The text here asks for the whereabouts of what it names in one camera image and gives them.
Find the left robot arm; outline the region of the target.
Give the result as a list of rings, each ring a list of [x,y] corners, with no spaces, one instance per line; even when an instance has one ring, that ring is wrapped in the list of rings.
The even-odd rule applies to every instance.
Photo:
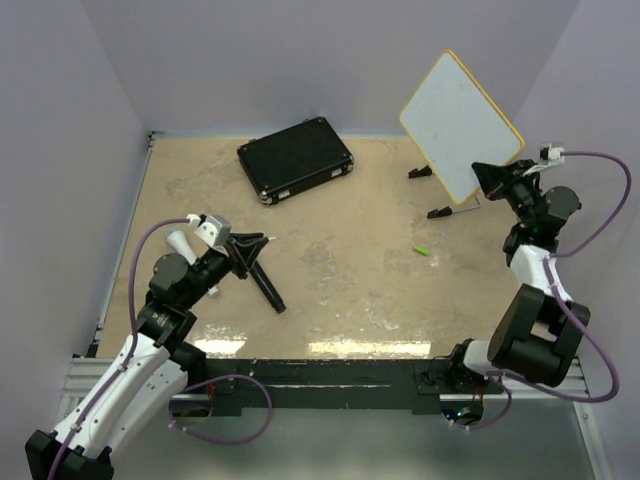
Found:
[[[132,331],[88,395],[51,431],[35,431],[25,452],[35,479],[110,479],[124,449],[181,391],[207,380],[205,354],[186,343],[192,307],[227,274],[244,279],[268,244],[262,233],[216,238],[189,262],[160,257]]]

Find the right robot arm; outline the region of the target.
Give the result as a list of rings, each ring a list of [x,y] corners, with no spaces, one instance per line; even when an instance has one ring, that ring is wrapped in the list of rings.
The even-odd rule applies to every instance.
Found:
[[[561,228],[581,209],[580,199],[566,186],[542,191],[540,174],[530,171],[534,166],[532,160],[471,165],[486,199],[506,200],[517,217],[502,250],[519,289],[490,341],[468,339],[456,347],[457,358],[445,369],[446,382],[456,392],[469,392],[481,376],[503,373],[559,386],[582,339],[564,310],[582,325],[589,323],[589,309],[566,292],[551,257]]]

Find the orange framed whiteboard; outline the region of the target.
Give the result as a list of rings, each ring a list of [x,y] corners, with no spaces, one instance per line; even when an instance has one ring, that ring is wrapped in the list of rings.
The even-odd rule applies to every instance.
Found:
[[[450,49],[435,60],[399,121],[455,204],[480,190],[473,163],[504,166],[525,148],[516,127]]]

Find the green marker cap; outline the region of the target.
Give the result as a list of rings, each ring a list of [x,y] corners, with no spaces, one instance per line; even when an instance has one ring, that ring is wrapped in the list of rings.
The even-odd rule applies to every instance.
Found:
[[[430,251],[424,247],[420,247],[420,246],[414,246],[413,250],[423,256],[429,256],[430,255]]]

